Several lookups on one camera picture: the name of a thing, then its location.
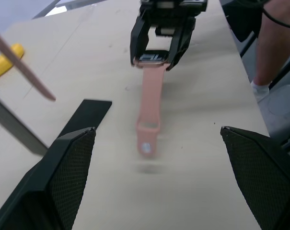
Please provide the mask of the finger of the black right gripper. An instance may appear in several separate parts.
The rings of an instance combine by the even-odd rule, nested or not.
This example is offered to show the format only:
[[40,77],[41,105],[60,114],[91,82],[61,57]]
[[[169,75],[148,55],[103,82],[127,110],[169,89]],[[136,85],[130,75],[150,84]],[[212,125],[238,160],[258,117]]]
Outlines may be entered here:
[[187,51],[195,24],[195,17],[186,17],[175,27],[167,59],[167,71],[170,71]]
[[147,14],[141,14],[136,18],[130,36],[130,63],[134,66],[134,61],[146,53],[149,42],[148,32],[151,27]]

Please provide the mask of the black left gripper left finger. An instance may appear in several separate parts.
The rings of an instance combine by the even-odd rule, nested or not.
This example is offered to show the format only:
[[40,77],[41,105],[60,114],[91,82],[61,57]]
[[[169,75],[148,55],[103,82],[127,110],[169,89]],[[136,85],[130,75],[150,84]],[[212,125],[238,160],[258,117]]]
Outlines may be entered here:
[[0,209],[0,230],[70,230],[87,182],[96,130],[57,138]]

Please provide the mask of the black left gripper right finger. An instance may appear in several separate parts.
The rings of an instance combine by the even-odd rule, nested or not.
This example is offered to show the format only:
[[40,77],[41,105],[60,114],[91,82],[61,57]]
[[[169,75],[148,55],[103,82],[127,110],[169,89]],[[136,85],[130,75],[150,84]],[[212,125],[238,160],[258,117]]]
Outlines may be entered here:
[[263,230],[290,230],[290,155],[272,138],[223,126],[236,182]]

